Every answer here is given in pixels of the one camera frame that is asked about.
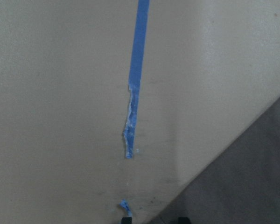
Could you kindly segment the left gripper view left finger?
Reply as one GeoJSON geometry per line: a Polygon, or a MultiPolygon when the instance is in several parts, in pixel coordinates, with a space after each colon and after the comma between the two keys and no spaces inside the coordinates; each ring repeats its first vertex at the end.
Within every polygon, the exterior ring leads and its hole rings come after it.
{"type": "Polygon", "coordinates": [[[132,224],[132,217],[123,217],[121,219],[121,224],[132,224]]]}

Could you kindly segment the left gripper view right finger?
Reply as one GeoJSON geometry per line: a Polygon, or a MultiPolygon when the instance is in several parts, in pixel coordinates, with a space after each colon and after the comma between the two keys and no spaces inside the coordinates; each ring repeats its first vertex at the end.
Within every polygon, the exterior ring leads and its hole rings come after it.
{"type": "Polygon", "coordinates": [[[178,224],[189,224],[189,218],[188,217],[178,217],[178,224]]]}

